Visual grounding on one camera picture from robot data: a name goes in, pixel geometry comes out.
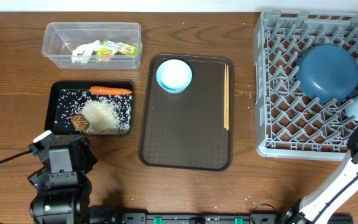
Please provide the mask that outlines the brown food scrap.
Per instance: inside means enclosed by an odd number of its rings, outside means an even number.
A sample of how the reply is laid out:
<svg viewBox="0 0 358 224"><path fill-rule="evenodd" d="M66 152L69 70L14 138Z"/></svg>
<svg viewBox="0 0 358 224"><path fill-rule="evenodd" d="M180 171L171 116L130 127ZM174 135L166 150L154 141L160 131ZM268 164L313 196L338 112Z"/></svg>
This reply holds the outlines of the brown food scrap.
<svg viewBox="0 0 358 224"><path fill-rule="evenodd" d="M76 114L70 120L74 128L79 132L86 131L90 126L88 120L82 114Z"/></svg>

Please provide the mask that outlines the light blue bowl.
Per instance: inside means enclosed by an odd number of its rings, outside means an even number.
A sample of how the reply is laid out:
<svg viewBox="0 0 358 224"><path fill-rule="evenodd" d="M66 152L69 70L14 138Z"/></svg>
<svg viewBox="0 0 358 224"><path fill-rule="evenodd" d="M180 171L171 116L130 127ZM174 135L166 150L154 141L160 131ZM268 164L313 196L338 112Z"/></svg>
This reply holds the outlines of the light blue bowl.
<svg viewBox="0 0 358 224"><path fill-rule="evenodd" d="M156 71L157 83L172 94L183 92L191 83L192 77L191 67L178 59L165 61Z"/></svg>

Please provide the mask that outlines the yellow green snack wrapper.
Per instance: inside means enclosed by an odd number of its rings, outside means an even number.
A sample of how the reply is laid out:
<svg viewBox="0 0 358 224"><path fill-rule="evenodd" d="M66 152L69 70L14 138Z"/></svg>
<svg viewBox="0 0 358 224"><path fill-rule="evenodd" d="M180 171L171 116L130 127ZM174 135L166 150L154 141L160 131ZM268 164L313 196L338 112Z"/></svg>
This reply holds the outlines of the yellow green snack wrapper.
<svg viewBox="0 0 358 224"><path fill-rule="evenodd" d="M133 56L137 53L137 47L123 42L112 42L110 40L103 40L101 47L96 51L97 62L108 62L115 55Z"/></svg>

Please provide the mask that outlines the wooden chopstick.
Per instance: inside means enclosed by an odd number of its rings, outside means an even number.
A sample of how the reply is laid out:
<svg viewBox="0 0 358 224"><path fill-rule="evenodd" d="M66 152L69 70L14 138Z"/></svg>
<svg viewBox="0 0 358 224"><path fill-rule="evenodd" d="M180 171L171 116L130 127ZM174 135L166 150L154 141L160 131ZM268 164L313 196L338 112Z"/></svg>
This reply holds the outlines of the wooden chopstick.
<svg viewBox="0 0 358 224"><path fill-rule="evenodd" d="M225 110L226 110L226 130L229 130L229 65L225 71Z"/></svg>
<svg viewBox="0 0 358 224"><path fill-rule="evenodd" d="M226 130L228 130L228 99L227 99L227 84L228 84L228 77L227 77L227 71L228 67L227 67L227 64L225 64L225 67L224 67L224 127Z"/></svg>

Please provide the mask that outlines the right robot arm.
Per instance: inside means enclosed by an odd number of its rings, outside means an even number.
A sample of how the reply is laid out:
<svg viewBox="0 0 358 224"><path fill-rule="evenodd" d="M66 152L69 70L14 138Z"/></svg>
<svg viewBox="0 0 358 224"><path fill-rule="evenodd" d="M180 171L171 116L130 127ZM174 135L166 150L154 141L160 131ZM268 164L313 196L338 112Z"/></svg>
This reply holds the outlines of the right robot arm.
<svg viewBox="0 0 358 224"><path fill-rule="evenodd" d="M347 141L348 151L337 169L313 193L281 217L280 223L324 224L358 191L358 127Z"/></svg>

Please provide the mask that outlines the orange carrot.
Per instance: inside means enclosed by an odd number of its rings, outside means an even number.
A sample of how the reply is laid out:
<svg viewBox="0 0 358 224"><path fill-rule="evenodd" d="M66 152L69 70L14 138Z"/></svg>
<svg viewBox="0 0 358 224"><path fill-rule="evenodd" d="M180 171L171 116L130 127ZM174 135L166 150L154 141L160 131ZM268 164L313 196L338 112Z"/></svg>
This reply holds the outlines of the orange carrot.
<svg viewBox="0 0 358 224"><path fill-rule="evenodd" d="M130 95L132 93L132 91L128 89L105 86L92 86L89 91L94 95Z"/></svg>

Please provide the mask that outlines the dark blue plate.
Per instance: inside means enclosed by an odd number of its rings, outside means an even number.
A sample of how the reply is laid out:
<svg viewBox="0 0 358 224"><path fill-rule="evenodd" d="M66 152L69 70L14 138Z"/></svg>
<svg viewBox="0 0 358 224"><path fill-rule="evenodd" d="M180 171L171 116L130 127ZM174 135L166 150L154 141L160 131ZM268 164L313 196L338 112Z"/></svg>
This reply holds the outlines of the dark blue plate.
<svg viewBox="0 0 358 224"><path fill-rule="evenodd" d="M327 103L345 100L358 82L355 58L346 50L330 44L318 45L301 54L296 62L296 79L309 98Z"/></svg>

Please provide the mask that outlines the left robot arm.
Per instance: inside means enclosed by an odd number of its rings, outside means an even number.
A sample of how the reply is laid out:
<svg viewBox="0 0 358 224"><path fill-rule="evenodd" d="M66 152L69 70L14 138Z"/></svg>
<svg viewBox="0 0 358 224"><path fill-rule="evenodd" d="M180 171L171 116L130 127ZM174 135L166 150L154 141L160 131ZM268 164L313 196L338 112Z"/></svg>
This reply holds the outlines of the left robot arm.
<svg viewBox="0 0 358 224"><path fill-rule="evenodd" d="M87 173L97 163L90 140L80 135L57 137L50 130L29 145L43 167L27 180L37 191L29 212L34 223L120 223L107 205L90 206L92 185Z"/></svg>

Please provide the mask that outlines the white rice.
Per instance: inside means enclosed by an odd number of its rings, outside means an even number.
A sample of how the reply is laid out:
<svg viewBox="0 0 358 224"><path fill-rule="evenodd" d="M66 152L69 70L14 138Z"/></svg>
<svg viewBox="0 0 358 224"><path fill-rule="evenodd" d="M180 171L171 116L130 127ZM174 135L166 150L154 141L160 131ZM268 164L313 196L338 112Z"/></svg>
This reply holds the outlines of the white rice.
<svg viewBox="0 0 358 224"><path fill-rule="evenodd" d="M131 128L131 95L94 95L89 90L63 89L57 97L49 130L55 134L126 135ZM82 114L89 122L77 131L70 118Z"/></svg>

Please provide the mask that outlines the white tissue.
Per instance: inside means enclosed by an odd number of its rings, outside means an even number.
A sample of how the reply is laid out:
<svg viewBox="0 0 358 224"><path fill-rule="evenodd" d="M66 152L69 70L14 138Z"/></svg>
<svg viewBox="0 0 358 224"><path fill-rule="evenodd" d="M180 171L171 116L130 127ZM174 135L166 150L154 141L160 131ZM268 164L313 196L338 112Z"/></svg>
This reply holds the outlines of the white tissue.
<svg viewBox="0 0 358 224"><path fill-rule="evenodd" d="M72 51L71 61L73 63L79 62L82 64L88 63L91 56L101 48L101 42L95 40L90 44L83 44Z"/></svg>

